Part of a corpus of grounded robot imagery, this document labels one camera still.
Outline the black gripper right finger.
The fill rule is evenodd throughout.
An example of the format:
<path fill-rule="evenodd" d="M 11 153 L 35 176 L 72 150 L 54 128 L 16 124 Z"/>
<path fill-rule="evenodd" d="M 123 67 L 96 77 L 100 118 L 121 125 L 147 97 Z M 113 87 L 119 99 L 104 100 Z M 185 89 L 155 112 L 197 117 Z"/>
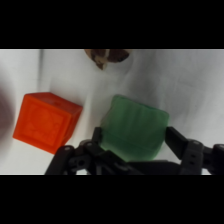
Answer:
<path fill-rule="evenodd" d="M 181 161 L 183 167 L 202 166 L 204 150 L 202 143 L 186 139 L 173 127 L 166 129 L 165 143 Z"/>

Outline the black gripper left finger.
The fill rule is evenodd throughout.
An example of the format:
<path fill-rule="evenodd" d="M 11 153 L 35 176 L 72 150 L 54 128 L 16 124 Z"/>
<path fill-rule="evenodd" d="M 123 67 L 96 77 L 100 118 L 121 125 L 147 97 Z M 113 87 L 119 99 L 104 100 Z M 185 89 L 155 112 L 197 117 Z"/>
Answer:
<path fill-rule="evenodd" d="M 83 140 L 79 144 L 79 155 L 84 158 L 90 157 L 93 159 L 105 159 L 108 156 L 108 153 L 101 148 L 101 140 L 102 129 L 100 127 L 96 127 L 92 138 Z"/>

